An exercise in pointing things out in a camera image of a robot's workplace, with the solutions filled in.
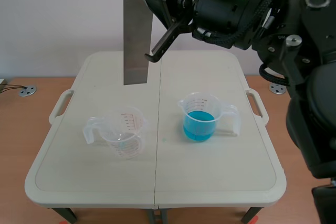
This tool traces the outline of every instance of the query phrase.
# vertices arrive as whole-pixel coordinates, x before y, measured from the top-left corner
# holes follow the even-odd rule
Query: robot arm
[[[336,177],[336,0],[144,1],[167,28],[149,61],[183,33],[224,48],[252,46],[264,63],[261,76],[288,86],[287,130],[312,175]],[[336,187],[313,195],[321,222],[334,223]]]

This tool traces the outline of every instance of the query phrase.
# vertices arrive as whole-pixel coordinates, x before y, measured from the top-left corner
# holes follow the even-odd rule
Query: black cable
[[[245,25],[242,25],[241,28],[236,32],[234,32],[233,34],[225,35],[222,33],[211,32],[210,37],[206,37],[204,36],[206,32],[200,34],[197,30],[195,30],[193,31],[193,37],[199,40],[203,40],[206,43],[215,44],[219,46],[232,44],[236,42],[241,36],[243,36],[248,30],[250,30],[253,27],[253,25],[262,18],[263,14],[267,11],[272,2],[273,0],[262,0],[260,3],[260,7],[255,12],[253,18]]]
[[[266,72],[267,65],[264,63],[260,66],[259,68],[259,74],[261,75],[261,77],[263,77],[265,80],[269,81],[269,82],[273,82],[275,84],[279,84],[279,85],[283,85],[283,86],[289,86],[289,81],[287,78],[281,78],[281,77],[277,77],[274,76],[268,72]]]
[[[12,89],[21,89],[22,87],[10,87],[10,88],[4,88],[0,91],[0,94],[3,93],[3,92],[6,92],[8,90],[12,90]]]
[[[23,88],[23,89],[26,89],[27,87],[26,86],[22,86],[22,85],[13,85],[13,84],[0,84],[1,85],[4,85],[4,86],[14,86],[14,87],[20,87],[20,88]]]

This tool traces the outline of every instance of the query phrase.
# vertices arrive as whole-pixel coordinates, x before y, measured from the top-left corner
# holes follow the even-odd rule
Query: metal mount
[[[21,89],[18,94],[21,97],[28,97],[28,96],[34,94],[36,92],[36,90],[37,90],[36,86],[29,85],[29,86],[27,86],[26,89]]]
[[[269,90],[274,94],[284,94],[286,93],[286,87],[283,85],[271,83],[269,85]]]

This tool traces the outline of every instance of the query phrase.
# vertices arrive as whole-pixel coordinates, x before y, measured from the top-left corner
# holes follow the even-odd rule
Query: empty measuring cup
[[[240,116],[237,108],[225,104],[217,97],[207,93],[191,93],[178,102],[184,113],[183,130],[185,135],[197,142],[209,139],[216,130],[222,116],[233,117],[234,135],[239,135]]]
[[[83,134],[86,142],[92,144],[96,129],[120,157],[132,158],[144,148],[145,126],[146,120],[138,109],[124,107],[101,118],[90,118]]]

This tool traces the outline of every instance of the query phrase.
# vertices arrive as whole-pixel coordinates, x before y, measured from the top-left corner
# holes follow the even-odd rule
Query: orange part
[[[258,220],[259,220],[259,217],[254,216],[253,219],[248,224],[256,224]]]

